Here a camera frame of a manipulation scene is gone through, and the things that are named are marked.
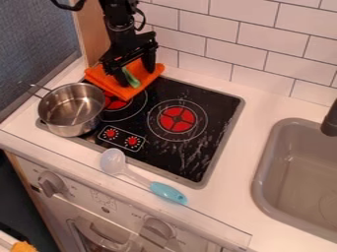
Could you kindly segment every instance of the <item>yellow object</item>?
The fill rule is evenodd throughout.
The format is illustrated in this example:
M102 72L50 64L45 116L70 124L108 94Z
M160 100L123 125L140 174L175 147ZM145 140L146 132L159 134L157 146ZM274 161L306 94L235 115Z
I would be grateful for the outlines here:
M14 244L11 252L37 252L37 250L26 241L20 241Z

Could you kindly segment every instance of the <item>white subway tile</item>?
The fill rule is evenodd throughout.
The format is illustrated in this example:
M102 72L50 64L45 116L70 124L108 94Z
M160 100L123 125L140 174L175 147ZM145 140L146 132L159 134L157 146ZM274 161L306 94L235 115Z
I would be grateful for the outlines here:
M291 31L241 24L238 43L262 49L302 56L308 35Z
M319 6L320 0L274 0L274 1L317 8Z
M337 13L281 4L277 28L337 38Z
M204 55L206 42L204 37L157 27L154 27L154 30L157 33L157 41L159 45L198 55Z
M238 84L257 88L269 93L288 96L294 79L269 74L245 67L235 66L232 81Z
M179 52L179 68L202 75L229 80L232 64Z
M337 77L333 80L332 87L337 88Z
M208 12L208 0L153 0L152 2L191 12Z
M157 50L157 62L177 67L177 54L176 50L159 47Z
M269 53L266 71L297 79L330 85L337 67L311 60Z
M180 30L235 42L238 22L190 12L180 12Z
M138 8L144 12L147 24L177 29L177 10L147 3L140 3ZM135 20L141 22L143 18L137 14Z
M337 89L303 81L296 81L292 97L331 106L337 97Z
M266 51L251 47L221 42L214 39L207 40L206 55L208 57L237 65L262 69L266 54Z
M337 12L337 1L336 0L323 0L320 9L336 11Z
M211 0L211 15L273 26L278 3L261 0Z
M337 65L337 41L312 36L305 53L305 58Z

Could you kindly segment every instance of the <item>plastic spoon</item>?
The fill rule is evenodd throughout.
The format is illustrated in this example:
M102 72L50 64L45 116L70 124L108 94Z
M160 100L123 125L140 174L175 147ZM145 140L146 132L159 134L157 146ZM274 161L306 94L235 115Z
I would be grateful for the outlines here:
M126 165L125 154L119 149L108 149L101 155L101 168L109 174L123 174L129 178L150 188L152 192L160 197L186 205L187 198L173 187L160 183L151 182L149 179L137 174Z

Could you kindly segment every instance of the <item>wooden panel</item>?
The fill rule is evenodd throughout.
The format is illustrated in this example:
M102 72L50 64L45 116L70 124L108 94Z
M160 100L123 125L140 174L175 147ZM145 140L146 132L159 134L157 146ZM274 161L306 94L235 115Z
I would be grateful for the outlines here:
M108 50L110 41L99 0L87 0L80 12L73 12L82 51L89 66L95 65Z

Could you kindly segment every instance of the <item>red burner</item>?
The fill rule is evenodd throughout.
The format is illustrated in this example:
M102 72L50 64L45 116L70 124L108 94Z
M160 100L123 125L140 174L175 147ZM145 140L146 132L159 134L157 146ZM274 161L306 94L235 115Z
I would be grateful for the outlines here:
M124 101L109 92L105 92L105 109L118 110L129 104L130 101Z
M183 133L195 124L195 115L187 107L174 106L164 109L160 115L161 126L173 133Z

